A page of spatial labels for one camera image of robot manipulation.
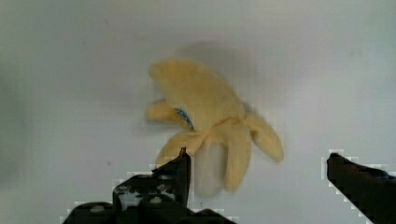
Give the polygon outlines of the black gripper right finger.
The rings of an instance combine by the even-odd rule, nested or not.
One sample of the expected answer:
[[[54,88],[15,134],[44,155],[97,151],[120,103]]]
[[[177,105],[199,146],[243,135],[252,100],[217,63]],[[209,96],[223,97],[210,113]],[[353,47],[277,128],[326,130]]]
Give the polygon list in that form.
[[[389,173],[338,153],[326,160],[327,179],[373,224],[396,223],[396,183]]]

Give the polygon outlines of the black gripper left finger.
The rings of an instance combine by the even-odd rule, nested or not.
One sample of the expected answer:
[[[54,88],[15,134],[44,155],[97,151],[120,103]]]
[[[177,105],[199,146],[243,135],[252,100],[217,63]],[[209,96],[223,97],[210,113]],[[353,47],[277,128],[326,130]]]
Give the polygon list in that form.
[[[137,207],[144,199],[166,196],[187,205],[191,183],[191,157],[186,148],[178,155],[153,169],[148,175],[134,175],[113,189],[113,204],[121,211]]]

